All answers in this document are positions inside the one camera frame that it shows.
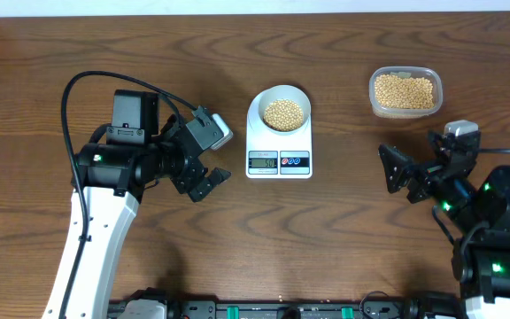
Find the soybeans in grey bowl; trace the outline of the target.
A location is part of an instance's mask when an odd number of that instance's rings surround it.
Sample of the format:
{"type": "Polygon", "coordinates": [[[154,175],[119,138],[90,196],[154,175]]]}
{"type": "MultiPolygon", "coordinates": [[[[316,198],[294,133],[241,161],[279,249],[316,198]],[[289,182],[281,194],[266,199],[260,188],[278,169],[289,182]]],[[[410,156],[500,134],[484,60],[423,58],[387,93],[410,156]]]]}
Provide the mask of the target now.
{"type": "Polygon", "coordinates": [[[269,128],[288,132],[298,129],[304,122],[301,106],[290,99],[278,99],[272,102],[263,113],[263,121],[269,128]]]}

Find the grey round bowl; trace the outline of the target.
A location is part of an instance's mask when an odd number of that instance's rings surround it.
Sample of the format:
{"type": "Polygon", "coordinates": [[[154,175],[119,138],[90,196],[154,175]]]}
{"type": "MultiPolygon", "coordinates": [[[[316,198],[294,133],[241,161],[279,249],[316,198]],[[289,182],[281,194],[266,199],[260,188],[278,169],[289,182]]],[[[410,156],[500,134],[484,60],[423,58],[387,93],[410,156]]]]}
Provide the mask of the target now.
{"type": "Polygon", "coordinates": [[[290,134],[310,123],[311,103],[303,90],[291,85],[266,89],[255,103],[256,118],[276,133],[290,134]]]}

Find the white digital kitchen scale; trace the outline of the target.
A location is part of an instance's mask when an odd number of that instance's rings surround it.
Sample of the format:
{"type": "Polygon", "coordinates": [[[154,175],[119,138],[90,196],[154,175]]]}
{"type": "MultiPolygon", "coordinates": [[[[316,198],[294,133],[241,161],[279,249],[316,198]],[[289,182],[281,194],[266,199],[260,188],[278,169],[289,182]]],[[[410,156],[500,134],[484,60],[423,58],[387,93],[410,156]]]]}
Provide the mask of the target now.
{"type": "Polygon", "coordinates": [[[285,134],[263,126],[251,102],[246,122],[245,174],[253,179],[308,179],[313,175],[312,117],[302,130],[285,134]]]}

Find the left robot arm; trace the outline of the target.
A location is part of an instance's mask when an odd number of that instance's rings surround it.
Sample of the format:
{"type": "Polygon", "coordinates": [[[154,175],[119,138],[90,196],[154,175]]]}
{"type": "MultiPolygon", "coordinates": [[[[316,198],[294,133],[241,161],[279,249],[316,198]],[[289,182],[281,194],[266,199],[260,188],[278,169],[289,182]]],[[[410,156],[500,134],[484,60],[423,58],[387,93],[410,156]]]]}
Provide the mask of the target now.
{"type": "Polygon", "coordinates": [[[163,101],[159,93],[117,90],[111,123],[74,155],[71,221],[44,317],[107,316],[120,252],[148,187],[168,178],[198,202],[231,176],[199,160],[232,138],[225,121],[198,107],[192,121],[174,113],[160,126],[163,101]]]}

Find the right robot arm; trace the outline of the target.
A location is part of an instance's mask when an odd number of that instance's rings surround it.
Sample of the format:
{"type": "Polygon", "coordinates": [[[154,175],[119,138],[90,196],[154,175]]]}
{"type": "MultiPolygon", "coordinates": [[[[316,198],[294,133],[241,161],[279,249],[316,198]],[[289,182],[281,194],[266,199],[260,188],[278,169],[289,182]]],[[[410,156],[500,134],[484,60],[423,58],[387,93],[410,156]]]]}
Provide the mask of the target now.
{"type": "Polygon", "coordinates": [[[435,158],[419,163],[394,146],[378,155],[387,189],[408,190],[415,204],[434,199],[461,236],[440,228],[452,244],[452,272],[460,284],[464,318],[510,318],[510,166],[497,166],[480,187],[468,177],[481,152],[481,133],[428,134],[435,158]]]}

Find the clear plastic container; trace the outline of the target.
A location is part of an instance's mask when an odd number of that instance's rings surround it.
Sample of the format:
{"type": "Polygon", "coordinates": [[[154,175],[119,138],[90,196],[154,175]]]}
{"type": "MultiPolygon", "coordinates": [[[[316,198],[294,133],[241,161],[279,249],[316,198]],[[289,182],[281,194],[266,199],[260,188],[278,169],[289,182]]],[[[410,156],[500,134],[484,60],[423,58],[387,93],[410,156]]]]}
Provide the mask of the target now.
{"type": "Polygon", "coordinates": [[[439,75],[420,66],[384,66],[372,74],[369,99],[375,115],[416,119],[436,113],[444,102],[439,75]]]}

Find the pile of soybeans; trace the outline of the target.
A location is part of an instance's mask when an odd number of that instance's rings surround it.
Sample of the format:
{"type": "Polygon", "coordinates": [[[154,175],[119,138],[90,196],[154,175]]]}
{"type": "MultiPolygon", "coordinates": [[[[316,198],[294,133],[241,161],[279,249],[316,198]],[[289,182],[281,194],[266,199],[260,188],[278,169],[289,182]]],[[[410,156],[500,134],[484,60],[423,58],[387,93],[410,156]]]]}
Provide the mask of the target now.
{"type": "Polygon", "coordinates": [[[377,102],[392,109],[430,109],[434,106],[433,84],[427,78],[401,78],[382,74],[374,81],[377,102]]]}

